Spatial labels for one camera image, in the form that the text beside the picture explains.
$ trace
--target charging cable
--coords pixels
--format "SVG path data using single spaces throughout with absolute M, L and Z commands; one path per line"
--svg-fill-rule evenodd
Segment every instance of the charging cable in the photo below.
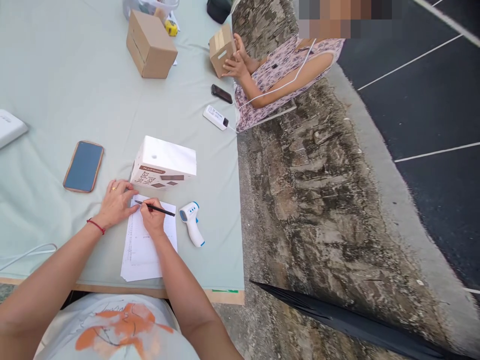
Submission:
M 47 247 L 47 246 L 51 246 L 52 249 L 50 250 L 42 250 L 42 251 L 37 251 L 38 249 L 41 249 L 41 248 L 44 248 L 44 247 Z M 42 245 L 39 245 L 39 246 L 36 246 L 30 250 L 28 250 L 26 253 L 23 253 L 21 255 L 13 255 L 13 256 L 7 256 L 7 257 L 0 257 L 0 260 L 8 260 L 8 259 L 13 259 L 12 261 L 8 262 L 7 264 L 3 265 L 3 266 L 0 266 L 0 271 L 8 268 L 10 265 L 12 265 L 13 263 L 16 263 L 18 260 L 20 259 L 23 259 L 24 257 L 27 257 L 27 256 L 32 256 L 32 255 L 40 255 L 40 254 L 50 254 L 50 253 L 54 253 L 58 250 L 58 247 L 57 245 L 55 245 L 54 243 L 47 243 L 47 244 L 42 244 Z
M 300 69 L 298 70 L 298 72 L 297 72 L 296 75 L 295 75 L 295 78 L 294 78 L 292 81 L 287 82 L 285 85 L 280 86 L 278 89 L 275 89 L 275 90 L 272 90 L 272 91 L 268 91 L 268 92 L 266 92 L 266 93 L 264 93 L 264 94 L 262 94 L 262 95 L 258 95 L 258 96 L 256 96 L 256 97 L 254 97 L 254 98 L 253 98 L 252 100 L 250 100 L 249 102 L 246 102 L 246 103 L 244 103 L 242 106 L 240 106 L 240 107 L 238 108 L 238 110 L 240 110 L 241 108 L 243 108 L 245 105 L 250 104 L 253 100 L 258 99 L 258 98 L 261 98 L 262 96 L 265 96 L 265 95 L 267 95 L 267 94 L 274 93 L 274 92 L 276 92 L 276 91 L 278 91 L 278 90 L 280 90 L 280 89 L 283 89 L 283 88 L 286 87 L 287 85 L 290 85 L 290 84 L 293 83 L 295 80 L 297 80 L 297 78 L 299 77 L 300 72 L 302 71 L 302 68 L 304 67 L 305 63 L 307 62 L 307 60 L 308 60 L 308 58 L 309 58 L 310 51 L 312 51 L 312 48 L 314 47 L 314 44 L 315 44 L 316 41 L 317 41 L 317 39 L 313 40 L 313 42 L 311 43 L 310 48 L 308 49 L 308 52 L 306 53 L 305 60 L 303 60 L 303 63 L 301 64 Z

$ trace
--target green tape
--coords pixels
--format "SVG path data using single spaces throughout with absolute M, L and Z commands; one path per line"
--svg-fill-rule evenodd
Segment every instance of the green tape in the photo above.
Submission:
M 232 294 L 238 294 L 238 290 L 213 290 L 211 291 L 212 293 L 232 293 Z

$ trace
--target wooden table edge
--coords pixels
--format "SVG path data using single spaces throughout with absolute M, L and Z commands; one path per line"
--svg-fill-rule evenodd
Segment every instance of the wooden table edge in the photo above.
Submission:
M 10 285 L 20 285 L 24 280 L 9 277 L 0 277 L 0 283 Z M 141 294 L 151 296 L 157 299 L 168 299 L 167 291 L 165 289 L 150 289 L 139 287 L 121 287 L 121 286 L 106 286 L 106 285 L 87 285 L 75 284 L 72 290 L 85 291 L 90 293 L 102 294 Z M 245 305 L 245 291 L 238 290 L 238 292 L 227 292 L 220 290 L 203 289 L 206 296 L 211 303 Z

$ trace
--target white thermometer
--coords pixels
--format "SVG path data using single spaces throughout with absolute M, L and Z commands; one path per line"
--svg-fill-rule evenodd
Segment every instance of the white thermometer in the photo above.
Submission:
M 197 213 L 199 212 L 199 205 L 193 201 L 182 207 L 178 213 L 180 214 L 180 219 L 186 223 L 186 228 L 188 229 L 188 235 L 190 235 L 190 240 L 197 248 L 205 244 L 204 238 L 199 231 L 197 223 Z

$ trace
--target white t-shirt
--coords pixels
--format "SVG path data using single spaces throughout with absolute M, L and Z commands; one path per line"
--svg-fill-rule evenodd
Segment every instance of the white t-shirt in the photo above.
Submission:
M 199 357 L 169 305 L 144 295 L 89 294 L 61 310 L 34 360 L 174 360 Z

